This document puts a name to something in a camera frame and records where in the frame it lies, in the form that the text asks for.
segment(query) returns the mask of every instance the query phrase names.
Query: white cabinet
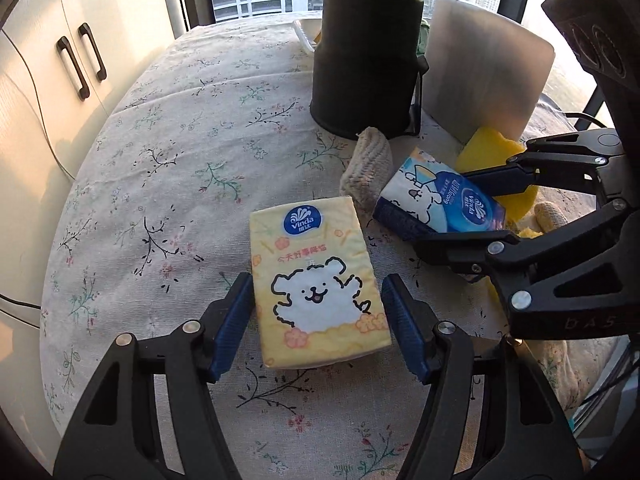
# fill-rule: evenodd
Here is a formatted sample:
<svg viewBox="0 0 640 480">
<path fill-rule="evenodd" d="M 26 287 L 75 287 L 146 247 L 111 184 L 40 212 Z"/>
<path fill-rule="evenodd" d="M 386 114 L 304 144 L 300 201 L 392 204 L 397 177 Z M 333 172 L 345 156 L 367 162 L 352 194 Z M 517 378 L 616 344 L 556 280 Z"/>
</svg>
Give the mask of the white cabinet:
<svg viewBox="0 0 640 480">
<path fill-rule="evenodd" d="M 95 136 L 107 120 L 107 113 L 78 59 L 61 1 L 19 0 L 2 30 L 14 42 L 31 70 L 56 155 L 71 174 L 77 174 Z M 57 44 L 61 38 L 69 42 L 77 69 L 70 62 L 68 52 L 59 52 Z M 88 89 L 85 99 L 79 96 L 80 75 Z M 30 79 L 26 87 L 20 84 L 20 88 L 34 99 Z"/>
<path fill-rule="evenodd" d="M 0 292 L 40 304 L 49 251 L 71 182 L 49 151 L 31 102 L 35 97 L 29 74 L 4 34 L 0 60 Z M 3 300 L 0 308 L 36 326 L 40 321 L 40 312 L 32 308 Z"/>
<path fill-rule="evenodd" d="M 0 312 L 0 406 L 30 453 L 52 472 L 60 434 L 49 408 L 54 410 L 50 402 L 60 392 L 42 384 L 39 336 L 37 328 Z M 0 478 L 7 478 L 5 468 L 0 463 Z"/>
<path fill-rule="evenodd" d="M 152 61 L 174 42 L 165 0 L 62 0 L 75 50 L 107 113 Z M 80 27 L 86 24 L 94 37 Z M 98 76 L 100 66 L 104 73 Z"/>
</svg>

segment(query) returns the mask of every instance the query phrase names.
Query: yellow tissue pack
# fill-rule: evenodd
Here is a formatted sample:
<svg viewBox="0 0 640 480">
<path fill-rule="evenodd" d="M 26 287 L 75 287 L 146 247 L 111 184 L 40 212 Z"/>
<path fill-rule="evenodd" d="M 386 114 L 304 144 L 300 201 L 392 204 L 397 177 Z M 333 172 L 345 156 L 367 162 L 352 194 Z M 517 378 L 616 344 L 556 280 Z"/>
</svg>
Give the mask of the yellow tissue pack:
<svg viewBox="0 0 640 480">
<path fill-rule="evenodd" d="M 249 229 L 265 366 L 313 368 L 391 345 L 351 197 L 256 211 Z"/>
</svg>

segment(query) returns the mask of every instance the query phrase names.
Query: vinda logo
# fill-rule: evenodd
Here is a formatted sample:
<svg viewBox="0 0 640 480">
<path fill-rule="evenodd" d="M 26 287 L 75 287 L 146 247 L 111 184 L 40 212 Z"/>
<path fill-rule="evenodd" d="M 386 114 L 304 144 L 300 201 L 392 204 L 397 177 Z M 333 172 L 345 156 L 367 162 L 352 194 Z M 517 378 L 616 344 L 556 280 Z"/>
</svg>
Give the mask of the vinda logo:
<svg viewBox="0 0 640 480">
<path fill-rule="evenodd" d="M 301 205 L 294 208 L 284 217 L 284 230 L 290 235 L 301 235 L 316 229 L 322 223 L 322 215 L 312 205 Z"/>
<path fill-rule="evenodd" d="M 462 214 L 476 225 L 482 225 L 487 215 L 487 208 L 482 198 L 472 189 L 462 190 Z"/>
</svg>

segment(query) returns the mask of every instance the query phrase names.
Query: floral tablecloth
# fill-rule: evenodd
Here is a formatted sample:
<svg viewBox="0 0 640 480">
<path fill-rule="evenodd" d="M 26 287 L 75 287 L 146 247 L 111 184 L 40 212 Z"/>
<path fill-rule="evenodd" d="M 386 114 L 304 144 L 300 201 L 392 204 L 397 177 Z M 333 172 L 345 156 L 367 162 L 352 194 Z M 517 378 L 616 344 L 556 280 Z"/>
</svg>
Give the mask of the floral tablecloth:
<svg viewBox="0 0 640 480">
<path fill-rule="evenodd" d="M 296 17 L 188 32 L 143 73 L 95 140 L 64 207 L 44 284 L 42 377 L 61 433 L 119 333 L 167 334 L 250 270 L 251 211 L 338 195 L 355 143 L 309 114 L 313 60 L 290 26 Z M 558 120 L 540 107 L 536 113 L 543 126 Z M 393 141 L 398 166 L 417 142 L 449 163 L 461 148 L 424 117 L 421 139 Z M 506 320 L 485 283 L 421 264 L 375 221 L 363 231 L 379 282 L 399 272 L 441 319 L 472 335 L 503 334 Z M 569 370 L 586 384 L 608 357 L 606 345 L 598 348 L 589 350 L 591 365 Z M 556 385 L 558 374 L 566 376 L 565 357 L 555 347 L 541 357 Z M 164 452 L 180 471 L 166 384 L 157 378 L 156 386 Z M 232 370 L 210 392 L 243 478 L 372 479 L 396 475 L 427 388 L 406 371 L 395 344 L 314 370 L 265 370 L 252 319 Z M 481 392 L 476 379 L 469 434 Z M 461 465 L 472 451 L 465 437 Z"/>
</svg>

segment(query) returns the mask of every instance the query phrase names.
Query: black bucket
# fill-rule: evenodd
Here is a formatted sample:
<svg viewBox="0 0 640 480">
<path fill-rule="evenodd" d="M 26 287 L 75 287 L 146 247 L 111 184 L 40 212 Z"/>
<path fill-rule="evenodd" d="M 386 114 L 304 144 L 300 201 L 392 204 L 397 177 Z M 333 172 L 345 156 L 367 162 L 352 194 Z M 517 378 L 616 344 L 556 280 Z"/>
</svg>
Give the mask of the black bucket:
<svg viewBox="0 0 640 480">
<path fill-rule="evenodd" d="M 324 0 L 314 53 L 311 116 L 347 139 L 368 126 L 388 138 L 407 134 L 424 57 L 416 56 L 423 0 Z M 420 101 L 414 131 L 420 128 Z"/>
</svg>

